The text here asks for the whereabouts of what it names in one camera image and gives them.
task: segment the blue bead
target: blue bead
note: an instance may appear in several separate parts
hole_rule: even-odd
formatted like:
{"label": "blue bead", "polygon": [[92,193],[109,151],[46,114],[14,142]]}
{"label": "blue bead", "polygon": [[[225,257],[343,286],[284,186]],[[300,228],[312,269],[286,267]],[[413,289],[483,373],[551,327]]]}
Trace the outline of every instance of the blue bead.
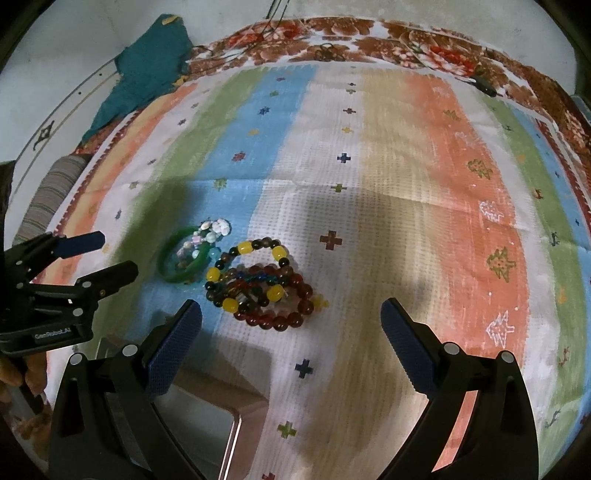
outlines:
{"label": "blue bead", "polygon": [[218,260],[220,258],[220,255],[222,254],[222,251],[218,248],[218,247],[213,247],[209,249],[209,258],[213,259],[213,260]]}

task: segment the green jade bangle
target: green jade bangle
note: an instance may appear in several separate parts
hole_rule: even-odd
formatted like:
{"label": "green jade bangle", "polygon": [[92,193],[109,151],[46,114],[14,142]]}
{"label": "green jade bangle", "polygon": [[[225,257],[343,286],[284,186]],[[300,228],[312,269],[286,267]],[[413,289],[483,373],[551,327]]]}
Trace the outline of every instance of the green jade bangle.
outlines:
{"label": "green jade bangle", "polygon": [[174,248],[177,244],[183,239],[192,235],[194,231],[198,231],[198,226],[189,226],[182,230],[179,230],[177,233],[169,237],[166,240],[166,243],[163,245],[160,253],[158,254],[158,262],[157,262],[157,269],[159,275],[164,279],[164,281],[168,283],[182,283],[185,281],[192,281],[193,277],[203,271],[207,264],[209,263],[209,251],[212,248],[212,245],[208,242],[202,242],[197,247],[199,251],[199,255],[196,259],[194,259],[184,270],[178,271],[176,273],[169,273],[167,271],[167,261],[170,257],[171,253],[174,253]]}

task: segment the finger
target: finger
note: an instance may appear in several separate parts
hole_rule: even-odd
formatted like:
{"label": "finger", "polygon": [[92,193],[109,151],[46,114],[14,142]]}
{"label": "finger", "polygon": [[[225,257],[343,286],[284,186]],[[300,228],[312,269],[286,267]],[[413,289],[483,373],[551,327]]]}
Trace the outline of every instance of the finger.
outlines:
{"label": "finger", "polygon": [[39,395],[47,386],[47,372],[45,370],[27,370],[25,382],[34,396]]}
{"label": "finger", "polygon": [[33,395],[39,395],[47,386],[47,355],[45,352],[25,357],[25,382]]}
{"label": "finger", "polygon": [[6,385],[0,382],[0,403],[10,403],[12,402],[12,397],[6,388]]}
{"label": "finger", "polygon": [[0,381],[12,387],[22,385],[22,375],[12,362],[3,355],[0,355]]}
{"label": "finger", "polygon": [[25,356],[25,363],[29,370],[45,372],[47,370],[47,354],[42,352],[35,353],[34,355],[27,355]]}

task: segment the blue stripe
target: blue stripe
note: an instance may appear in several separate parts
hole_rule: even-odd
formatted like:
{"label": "blue stripe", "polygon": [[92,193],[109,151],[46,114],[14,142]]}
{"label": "blue stripe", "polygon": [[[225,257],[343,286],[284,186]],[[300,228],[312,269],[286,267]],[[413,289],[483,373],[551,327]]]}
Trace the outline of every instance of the blue stripe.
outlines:
{"label": "blue stripe", "polygon": [[[202,169],[187,182],[189,196],[187,204],[179,206],[183,214],[178,228],[198,225],[207,218],[225,218],[232,225],[232,232],[217,243],[222,251],[247,239],[265,179],[271,173],[315,73],[315,66],[286,67],[273,68],[262,77],[207,156]],[[278,77],[285,77],[285,80],[277,81]],[[261,114],[264,108],[268,108],[268,112]],[[255,129],[259,133],[249,135]],[[245,154],[244,159],[232,161],[240,152]],[[222,178],[227,179],[226,187],[221,190],[213,188],[213,181]],[[143,338],[163,322],[163,312],[175,312],[187,298],[198,301],[203,311],[202,331],[187,360],[207,371],[215,360],[214,336],[220,323],[236,320],[205,299],[203,283],[171,285],[157,277],[146,281],[137,309],[138,319],[132,322],[127,337]]]}
{"label": "blue stripe", "polygon": [[520,124],[525,128],[530,137],[533,139],[535,147],[540,153],[540,156],[544,162],[544,166],[552,178],[554,187],[558,193],[558,198],[560,199],[560,204],[572,230],[583,277],[582,281],[587,310],[587,349],[585,351],[585,378],[583,397],[581,398],[581,402],[579,404],[579,414],[577,419],[574,422],[573,428],[564,444],[562,452],[564,453],[566,448],[568,448],[568,446],[573,442],[581,428],[581,418],[591,408],[591,345],[589,345],[589,339],[591,338],[591,284],[589,283],[589,279],[591,278],[591,244],[589,243],[589,235],[587,232],[587,227],[585,226],[583,212],[581,211],[580,205],[576,196],[574,195],[572,187],[567,181],[566,172],[562,168],[560,160],[556,157],[556,153],[531,117],[527,116],[517,108],[511,107],[511,109],[517,120],[519,120]]}

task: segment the orange stripe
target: orange stripe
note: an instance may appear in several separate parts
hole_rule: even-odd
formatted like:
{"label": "orange stripe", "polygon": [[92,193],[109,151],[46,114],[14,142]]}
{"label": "orange stripe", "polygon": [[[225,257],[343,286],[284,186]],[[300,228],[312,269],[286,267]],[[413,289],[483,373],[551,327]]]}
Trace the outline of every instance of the orange stripe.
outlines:
{"label": "orange stripe", "polygon": [[[441,341],[452,340],[467,353],[494,357],[495,346],[486,327],[499,314],[509,313],[508,324],[515,327],[506,339],[506,348],[521,362],[527,337],[528,286],[523,248],[515,225],[515,211],[501,174],[486,145],[463,114],[450,85],[434,76],[413,76],[409,91],[415,97],[427,125],[437,161],[431,175],[447,193],[445,228],[439,233],[440,261],[447,275],[453,318],[441,322],[436,333]],[[480,173],[468,163],[481,160]],[[500,223],[481,214],[481,201],[494,202],[503,217]],[[498,278],[487,264],[495,251],[507,248],[508,259],[516,262],[508,281]],[[452,461],[472,411],[475,395],[466,401],[437,468]]]}
{"label": "orange stripe", "polygon": [[[117,143],[111,153],[94,173],[85,191],[63,225],[62,232],[68,236],[92,231],[100,206],[105,196],[139,148],[154,131],[154,128],[171,109],[178,105],[197,84],[182,86],[174,93],[153,101],[130,125],[127,134]],[[80,257],[54,262],[46,269],[44,283],[64,285],[72,283]]]}

